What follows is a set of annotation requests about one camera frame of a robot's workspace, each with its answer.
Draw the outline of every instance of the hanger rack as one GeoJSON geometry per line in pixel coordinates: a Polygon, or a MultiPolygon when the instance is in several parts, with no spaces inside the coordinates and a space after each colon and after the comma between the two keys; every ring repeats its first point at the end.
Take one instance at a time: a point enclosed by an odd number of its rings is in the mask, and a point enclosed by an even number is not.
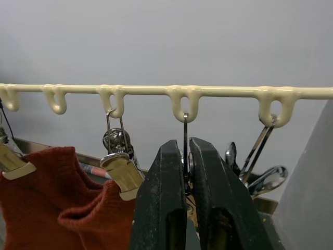
{"type": "Polygon", "coordinates": [[[174,116],[184,122],[184,112],[181,109],[182,97],[189,99],[190,108],[187,122],[192,122],[198,115],[199,99],[203,96],[211,97],[251,97],[259,101],[259,118],[265,126],[270,126],[272,116],[271,103],[280,101],[281,114],[277,117],[275,128],[283,127],[292,116],[293,107],[299,99],[333,99],[333,87],[236,87],[236,86],[134,86],[134,85],[27,85],[27,84],[0,84],[0,98],[11,111],[19,109],[18,92],[43,92],[50,108],[61,115],[66,112],[67,103],[65,95],[71,94],[99,94],[105,112],[112,107],[110,96],[114,95],[117,108],[110,115],[120,118],[124,113],[125,95],[167,95],[172,102],[174,116]]]}

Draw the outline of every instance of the red sweater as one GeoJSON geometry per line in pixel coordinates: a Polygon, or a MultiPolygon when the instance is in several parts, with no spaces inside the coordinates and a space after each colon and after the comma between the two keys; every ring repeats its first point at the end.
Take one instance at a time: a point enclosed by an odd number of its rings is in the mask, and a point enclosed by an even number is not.
{"type": "Polygon", "coordinates": [[[0,174],[6,250],[129,248],[135,201],[120,199],[115,182],[90,180],[73,147],[46,149],[25,160],[37,170],[15,180],[0,174]]]}

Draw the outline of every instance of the hook rail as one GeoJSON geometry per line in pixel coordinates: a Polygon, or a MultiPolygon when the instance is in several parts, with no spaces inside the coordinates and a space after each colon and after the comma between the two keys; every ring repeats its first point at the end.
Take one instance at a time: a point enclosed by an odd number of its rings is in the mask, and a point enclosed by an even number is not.
{"type": "Polygon", "coordinates": [[[231,87],[231,86],[130,86],[130,85],[26,85],[0,84],[0,98],[11,111],[19,109],[17,92],[43,92],[50,108],[61,115],[66,112],[67,93],[99,94],[105,112],[112,107],[110,96],[114,95],[117,108],[110,115],[120,118],[124,113],[125,95],[167,95],[172,102],[174,116],[184,122],[184,112],[181,109],[182,97],[187,97],[190,103],[187,122],[192,122],[198,115],[199,99],[211,97],[252,97],[259,101],[259,118],[265,126],[270,126],[272,115],[271,103],[280,101],[281,114],[277,117],[275,128],[283,127],[291,118],[295,102],[299,99],[333,99],[333,87],[231,87]]]}

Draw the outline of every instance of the gray wall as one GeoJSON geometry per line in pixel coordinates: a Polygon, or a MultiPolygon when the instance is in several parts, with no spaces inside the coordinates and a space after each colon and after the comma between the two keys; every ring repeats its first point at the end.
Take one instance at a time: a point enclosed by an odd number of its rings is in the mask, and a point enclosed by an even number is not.
{"type": "MultiPolygon", "coordinates": [[[[331,0],[2,0],[0,82],[331,86],[332,23],[331,0]]],[[[17,137],[104,157],[98,95],[67,95],[61,116],[41,93],[19,97],[21,109],[8,112],[17,137]]],[[[292,173],[324,102],[299,101],[254,171],[285,165],[292,173]]],[[[145,169],[165,141],[182,144],[168,97],[127,96],[124,125],[145,169]]],[[[242,165],[262,127],[255,99],[202,98],[189,134],[222,154],[235,141],[242,165]]]]}
{"type": "Polygon", "coordinates": [[[333,101],[328,101],[274,213],[287,249],[333,249],[333,101]]]}

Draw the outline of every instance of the knit fabric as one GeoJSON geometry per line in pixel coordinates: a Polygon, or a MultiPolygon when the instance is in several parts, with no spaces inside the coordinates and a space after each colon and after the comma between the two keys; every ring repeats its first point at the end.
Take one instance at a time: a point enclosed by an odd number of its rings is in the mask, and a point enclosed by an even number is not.
{"type": "Polygon", "coordinates": [[[24,159],[35,172],[15,180],[0,174],[5,250],[128,249],[135,201],[123,201],[114,181],[91,181],[73,147],[24,159]]]}

